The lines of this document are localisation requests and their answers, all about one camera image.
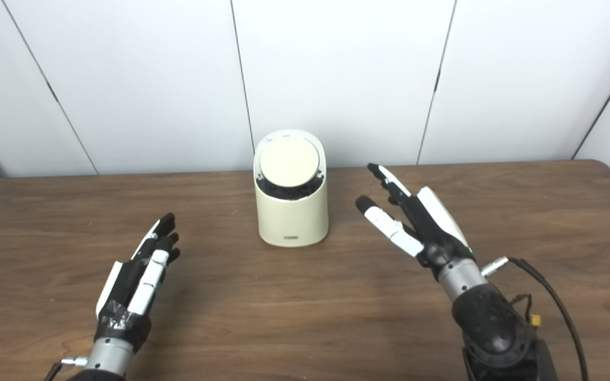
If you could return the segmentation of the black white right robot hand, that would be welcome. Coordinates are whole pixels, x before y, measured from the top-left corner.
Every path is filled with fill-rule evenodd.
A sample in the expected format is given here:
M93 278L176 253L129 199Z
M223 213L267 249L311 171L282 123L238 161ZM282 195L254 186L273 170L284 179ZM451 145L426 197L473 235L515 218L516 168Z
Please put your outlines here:
M358 197L355 205L395 246L430 269L435 278L456 260L475 260L459 227L429 187L412 194L384 166L371 162L367 168L388 192L388 202L400 207L410 225L395 219L368 196Z

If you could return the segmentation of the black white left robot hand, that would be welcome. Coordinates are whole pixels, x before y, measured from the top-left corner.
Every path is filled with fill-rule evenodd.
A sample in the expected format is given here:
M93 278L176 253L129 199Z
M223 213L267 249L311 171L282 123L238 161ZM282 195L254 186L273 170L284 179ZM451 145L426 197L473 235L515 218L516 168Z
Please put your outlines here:
M176 215L165 214L151 226L126 262L112 265L95 307L94 341L119 339L138 352L150 335L149 316L167 268L180 257Z

